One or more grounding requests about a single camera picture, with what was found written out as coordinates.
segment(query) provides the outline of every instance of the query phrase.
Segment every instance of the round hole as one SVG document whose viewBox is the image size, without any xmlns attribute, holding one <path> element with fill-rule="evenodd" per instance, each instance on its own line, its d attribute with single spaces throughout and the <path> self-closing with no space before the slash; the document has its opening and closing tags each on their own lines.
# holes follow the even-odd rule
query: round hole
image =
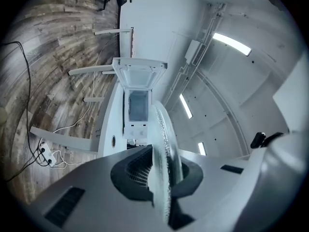
<svg viewBox="0 0 309 232">
<path fill-rule="evenodd" d="M 112 137 L 112 147 L 115 148 L 116 145 L 116 138 L 115 136 Z"/>
</svg>

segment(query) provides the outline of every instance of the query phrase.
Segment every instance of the white wall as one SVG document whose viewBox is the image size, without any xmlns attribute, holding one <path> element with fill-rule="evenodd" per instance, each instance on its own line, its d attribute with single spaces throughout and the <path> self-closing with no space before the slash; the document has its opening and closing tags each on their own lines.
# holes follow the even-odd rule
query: white wall
<svg viewBox="0 0 309 232">
<path fill-rule="evenodd" d="M 180 100 L 169 113 L 179 148 L 199 153 L 197 144 L 203 142 L 207 156 L 241 156 L 239 142 L 226 111 L 196 75 L 183 96 L 193 117 L 188 118 Z"/>
<path fill-rule="evenodd" d="M 161 101 L 196 37 L 205 2 L 201 0 L 133 0 L 121 7 L 120 28 L 134 27 L 136 58 L 166 61 L 168 69 L 153 89 Z M 128 36 L 121 35 L 121 56 L 127 57 Z"/>
<path fill-rule="evenodd" d="M 290 131 L 309 130 L 308 67 L 308 51 L 304 51 L 290 76 L 273 96 Z"/>
<path fill-rule="evenodd" d="M 228 4 L 217 32 L 252 49 L 247 57 L 213 40 L 199 67 L 228 103 L 247 147 L 250 149 L 250 143 L 259 131 L 267 136 L 278 131 L 287 132 L 286 122 L 272 96 L 304 49 L 290 16 L 278 10 Z M 169 111 L 175 131 L 180 135 L 179 145 L 184 150 L 192 151 L 193 148 L 197 152 L 200 141 L 211 156 L 241 154 L 235 130 L 222 106 L 208 94 L 205 85 L 201 90 L 202 86 L 203 83 L 194 76 L 183 92 L 193 113 L 192 119 L 188 120 L 180 102 Z"/>
<path fill-rule="evenodd" d="M 224 203 L 227 195 L 229 195 L 234 188 L 238 186 L 244 173 L 248 173 L 252 176 L 250 168 L 260 162 L 253 162 L 242 159 L 229 159 L 229 158 L 215 158 L 215 157 L 199 157 L 195 154 L 181 151 L 180 154 L 185 156 L 188 160 L 200 165 L 203 169 L 203 180 L 195 191 L 194 195 L 188 196 L 184 199 L 180 199 L 179 205 L 183 208 L 187 214 L 190 214 L 194 219 L 199 220 L 206 214 L 211 213 L 213 209 L 218 207 L 221 203 Z M 231 165 L 239 168 L 243 168 L 242 174 L 235 174 L 220 169 L 223 165 Z M 256 181 L 257 176 L 254 176 L 252 181 Z"/>
</svg>

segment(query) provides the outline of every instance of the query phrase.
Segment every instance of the black cable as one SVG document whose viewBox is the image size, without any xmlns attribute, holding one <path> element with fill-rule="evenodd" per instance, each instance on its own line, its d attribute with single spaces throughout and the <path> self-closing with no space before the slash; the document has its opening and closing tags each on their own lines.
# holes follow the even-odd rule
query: black cable
<svg viewBox="0 0 309 232">
<path fill-rule="evenodd" d="M 31 147 L 30 147 L 30 136 L 29 136 L 29 130 L 28 130 L 28 124 L 29 124 L 29 122 L 28 122 L 28 109 L 29 109 L 30 92 L 31 92 L 31 75 L 30 75 L 29 63 L 27 61 L 27 58 L 26 58 L 26 55 L 25 55 L 25 52 L 24 52 L 22 44 L 19 41 L 12 41 L 12 42 L 8 42 L 8 43 L 2 43 L 2 45 L 10 45 L 10 44 L 17 44 L 19 46 L 19 48 L 20 48 L 20 50 L 21 50 L 21 52 L 22 52 L 22 54 L 23 54 L 23 56 L 25 58 L 25 61 L 26 61 L 26 64 L 27 64 L 27 71 L 28 71 L 28 75 L 29 75 L 29 92 L 28 92 L 28 100 L 27 100 L 27 107 L 26 107 L 26 128 L 27 128 L 27 138 L 28 138 L 29 150 L 30 150 L 30 152 L 32 154 L 32 157 L 35 159 L 35 161 L 40 166 L 46 167 L 45 165 L 41 165 L 41 163 L 38 162 L 37 158 L 34 156 L 34 152 L 31 150 Z"/>
<path fill-rule="evenodd" d="M 32 161 L 31 163 L 27 164 L 29 162 L 29 160 L 31 160 L 32 158 L 30 158 L 25 164 L 24 166 L 21 168 L 21 170 L 19 170 L 17 173 L 15 173 L 11 178 L 9 178 L 8 180 L 6 180 L 5 182 L 10 182 L 11 180 L 13 180 L 15 177 L 19 176 L 27 167 L 29 167 L 31 164 L 33 164 L 37 158 L 40 156 L 40 154 L 38 154 L 38 156 L 34 159 L 34 161 Z"/>
<path fill-rule="evenodd" d="M 40 150 L 40 141 L 38 143 L 38 147 L 37 147 L 36 151 L 39 153 L 39 150 Z M 40 160 L 41 164 L 43 164 L 43 161 L 45 161 L 45 158 L 43 157 L 43 160 L 41 160 L 41 156 L 40 156 L 39 160 Z"/>
<path fill-rule="evenodd" d="M 37 152 L 38 155 L 40 155 L 40 156 L 39 156 L 39 159 L 40 159 L 41 163 L 43 163 L 42 160 L 41 160 L 41 153 L 43 153 L 44 151 L 42 150 L 42 151 L 39 153 L 39 145 L 38 145 L 37 149 L 34 151 L 34 153 L 35 153 L 35 152 Z M 30 162 L 31 159 L 32 159 L 32 157 L 29 158 L 29 160 L 26 161 L 26 163 L 25 163 L 24 165 L 26 165 L 28 162 Z"/>
</svg>

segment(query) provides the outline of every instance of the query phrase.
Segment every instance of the white cable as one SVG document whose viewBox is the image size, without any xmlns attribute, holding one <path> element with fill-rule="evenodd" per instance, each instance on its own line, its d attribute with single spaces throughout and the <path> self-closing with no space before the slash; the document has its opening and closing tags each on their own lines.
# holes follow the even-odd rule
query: white cable
<svg viewBox="0 0 309 232">
<path fill-rule="evenodd" d="M 101 51 L 100 51 L 100 53 L 99 53 L 99 55 L 98 55 L 98 58 L 97 58 L 97 61 L 96 61 L 95 66 L 97 66 L 97 64 L 98 64 L 98 59 L 100 58 L 100 55 L 101 55 L 103 49 L 104 49 L 104 48 L 108 45 L 108 43 L 109 43 L 114 37 L 116 37 L 118 34 L 119 34 L 119 33 L 117 33 L 117 34 L 115 34 L 114 36 L 112 36 L 112 37 L 107 41 L 107 43 L 102 47 L 102 49 L 101 49 Z M 95 83 L 95 72 L 93 72 L 93 81 L 92 81 L 92 92 L 91 92 L 91 97 L 93 97 L 94 83 Z M 71 127 L 75 126 L 79 121 L 81 121 L 81 120 L 85 117 L 86 113 L 87 113 L 87 112 L 89 111 L 89 109 L 90 109 L 90 106 L 91 106 L 91 102 L 89 103 L 89 107 L 88 107 L 87 111 L 84 113 L 84 115 L 83 115 L 79 120 L 77 120 L 73 125 L 59 128 L 59 129 L 55 130 L 53 133 L 56 133 L 56 132 L 59 131 L 59 130 L 63 130 L 63 129 L 67 129 L 67 128 L 71 128 Z M 65 165 L 63 168 L 53 168 L 53 169 L 64 169 L 64 168 L 66 168 L 67 165 L 75 165 L 75 164 L 82 164 L 82 163 L 84 163 L 84 162 L 80 162 L 80 163 L 67 163 L 66 161 L 63 160 L 63 158 L 62 158 L 62 156 L 61 156 L 61 151 L 60 151 L 60 150 L 56 150 L 54 153 L 56 153 L 56 152 L 59 152 L 60 157 L 61 157 L 61 160 L 62 160 L 62 163 L 55 164 L 55 166 L 61 165 L 61 164 L 63 164 L 63 163 L 65 163 L 66 165 Z"/>
<path fill-rule="evenodd" d="M 52 169 L 65 169 L 66 167 L 67 167 L 67 165 L 79 165 L 79 164 L 83 164 L 84 162 L 77 162 L 77 163 L 67 163 L 64 159 L 63 159 L 63 157 L 62 157 L 62 155 L 61 155 L 61 150 L 56 150 L 55 152 L 53 152 L 52 154 L 54 155 L 55 153 L 57 153 L 57 152 L 59 152 L 59 155 L 60 155 L 60 158 L 61 158 L 61 160 L 62 160 L 62 162 L 61 163 L 58 163 L 58 164 L 55 164 L 54 166 L 59 166 L 59 165 L 61 165 L 61 164 L 65 164 L 65 166 L 63 167 L 63 168 L 53 168 L 53 167 L 49 167 L 49 168 L 52 168 Z"/>
</svg>

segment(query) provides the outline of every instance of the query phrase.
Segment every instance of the power strip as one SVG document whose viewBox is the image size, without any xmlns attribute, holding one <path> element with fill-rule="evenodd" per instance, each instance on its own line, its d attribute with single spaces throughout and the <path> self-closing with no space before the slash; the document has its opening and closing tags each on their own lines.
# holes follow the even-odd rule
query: power strip
<svg viewBox="0 0 309 232">
<path fill-rule="evenodd" d="M 42 152 L 42 149 L 44 149 L 42 152 L 42 155 L 44 157 L 44 159 L 48 162 L 51 161 L 51 163 L 49 164 L 49 166 L 54 166 L 57 162 L 56 158 L 52 155 L 52 152 L 50 151 L 50 148 L 48 147 L 47 143 L 43 143 L 40 145 L 39 147 L 40 151 Z"/>
</svg>

